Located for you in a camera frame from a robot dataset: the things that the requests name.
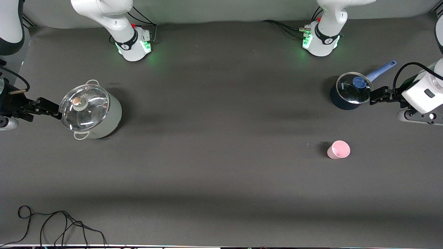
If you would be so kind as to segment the glass lid with wooden knob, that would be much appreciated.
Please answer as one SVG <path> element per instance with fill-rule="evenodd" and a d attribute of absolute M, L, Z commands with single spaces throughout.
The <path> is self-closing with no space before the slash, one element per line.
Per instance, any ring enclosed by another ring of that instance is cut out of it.
<path fill-rule="evenodd" d="M 87 131 L 104 119 L 109 106 L 109 94 L 99 84 L 78 86 L 60 102 L 61 123 L 73 132 Z"/>

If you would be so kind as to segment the dark grey table mat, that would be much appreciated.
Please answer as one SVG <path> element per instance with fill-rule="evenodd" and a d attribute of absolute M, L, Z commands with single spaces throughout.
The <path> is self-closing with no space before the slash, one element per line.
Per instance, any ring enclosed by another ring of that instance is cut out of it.
<path fill-rule="evenodd" d="M 27 97 L 60 103 L 95 79 L 123 116 L 102 140 L 47 116 L 0 132 L 0 245 L 22 238 L 28 205 L 109 244 L 443 248 L 443 127 L 397 120 L 397 103 L 329 100 L 343 73 L 396 60 L 380 87 L 438 60 L 435 23 L 349 20 L 325 58 L 270 23 L 170 24 L 135 63 L 104 28 L 33 28 Z M 348 157 L 328 157 L 337 140 Z"/>

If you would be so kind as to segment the glass lid with blue knob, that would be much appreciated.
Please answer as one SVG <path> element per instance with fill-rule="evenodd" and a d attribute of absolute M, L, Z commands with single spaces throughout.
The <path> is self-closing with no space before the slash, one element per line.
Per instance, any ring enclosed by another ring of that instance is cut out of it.
<path fill-rule="evenodd" d="M 373 85 L 361 73 L 347 72 L 338 77 L 333 89 L 347 104 L 361 105 L 370 101 Z"/>

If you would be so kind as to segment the pink plastic cup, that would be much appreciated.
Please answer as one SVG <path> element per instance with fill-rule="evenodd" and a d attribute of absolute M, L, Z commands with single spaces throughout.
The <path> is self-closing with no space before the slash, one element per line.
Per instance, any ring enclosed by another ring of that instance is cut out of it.
<path fill-rule="evenodd" d="M 346 158 L 350 154 L 350 147 L 345 141 L 337 140 L 331 144 L 326 154 L 331 159 Z"/>

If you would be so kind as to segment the grey-green stockpot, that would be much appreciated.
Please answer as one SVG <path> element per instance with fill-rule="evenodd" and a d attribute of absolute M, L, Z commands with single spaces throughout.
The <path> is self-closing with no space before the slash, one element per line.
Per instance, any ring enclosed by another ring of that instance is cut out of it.
<path fill-rule="evenodd" d="M 97 80 L 89 80 L 86 84 L 99 84 Z M 83 132 L 73 132 L 76 140 L 101 139 L 111 134 L 119 125 L 122 118 L 120 101 L 107 91 L 110 97 L 110 106 L 104 119 L 93 128 Z"/>

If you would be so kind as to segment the dark blue saucepan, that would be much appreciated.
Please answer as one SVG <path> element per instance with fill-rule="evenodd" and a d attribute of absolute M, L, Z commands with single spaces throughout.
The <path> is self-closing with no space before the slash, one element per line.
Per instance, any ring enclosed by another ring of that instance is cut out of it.
<path fill-rule="evenodd" d="M 391 61 L 387 62 L 386 64 L 384 64 L 383 66 L 381 66 L 380 68 L 378 68 L 377 70 L 375 70 L 372 73 L 369 73 L 368 75 L 365 75 L 365 76 L 368 77 L 368 79 L 370 79 L 371 82 L 373 82 L 377 77 L 379 77 L 380 75 L 382 75 L 386 71 L 390 70 L 395 65 L 397 65 L 397 62 L 395 60 L 391 60 Z M 360 106 L 360 105 L 354 105 L 354 104 L 347 104 L 345 101 L 342 101 L 338 97 L 335 90 L 333 89 L 334 86 L 335 86 L 335 84 L 331 87 L 330 98 L 331 98 L 332 103 L 336 107 L 338 107 L 339 109 L 343 109 L 343 110 L 353 110 L 353 109 L 356 109 Z"/>

